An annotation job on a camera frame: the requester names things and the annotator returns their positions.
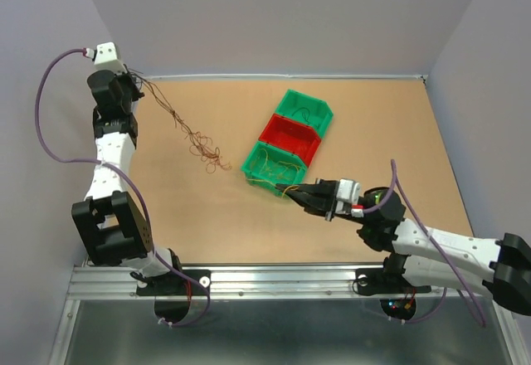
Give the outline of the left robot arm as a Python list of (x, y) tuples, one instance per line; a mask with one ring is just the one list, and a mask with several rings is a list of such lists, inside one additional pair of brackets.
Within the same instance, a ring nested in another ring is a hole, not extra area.
[(96, 71), (87, 79), (95, 100), (92, 127), (96, 163), (90, 188), (71, 207), (87, 254), (94, 265), (123, 266), (165, 293), (184, 286), (182, 265), (170, 249), (154, 244), (142, 202), (130, 195), (129, 166), (137, 147), (134, 102), (143, 97), (129, 71)]

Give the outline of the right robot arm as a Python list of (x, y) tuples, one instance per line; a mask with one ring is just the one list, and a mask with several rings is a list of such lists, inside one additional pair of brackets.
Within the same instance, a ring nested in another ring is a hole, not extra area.
[(355, 278), (360, 295), (469, 290), (516, 314), (530, 314), (530, 246), (521, 236), (476, 238), (423, 226), (405, 216), (407, 207), (389, 187), (362, 192), (349, 179), (275, 187), (309, 214), (358, 223), (363, 243), (387, 252), (381, 267)]

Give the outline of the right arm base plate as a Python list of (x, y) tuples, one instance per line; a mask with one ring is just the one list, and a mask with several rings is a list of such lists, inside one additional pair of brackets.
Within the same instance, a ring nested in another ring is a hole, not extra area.
[(351, 283), (354, 293), (362, 296), (375, 294), (410, 294), (431, 293), (429, 285), (413, 286), (402, 276), (388, 274), (383, 268), (361, 268), (355, 271), (355, 277)]

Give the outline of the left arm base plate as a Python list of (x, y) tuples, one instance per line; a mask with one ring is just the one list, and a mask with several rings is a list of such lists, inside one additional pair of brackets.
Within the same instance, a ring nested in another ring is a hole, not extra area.
[(137, 282), (136, 295), (138, 296), (185, 296), (188, 295), (189, 290), (192, 296), (206, 295), (202, 288), (173, 272), (150, 278), (142, 276), (137, 271), (131, 271), (129, 275)]

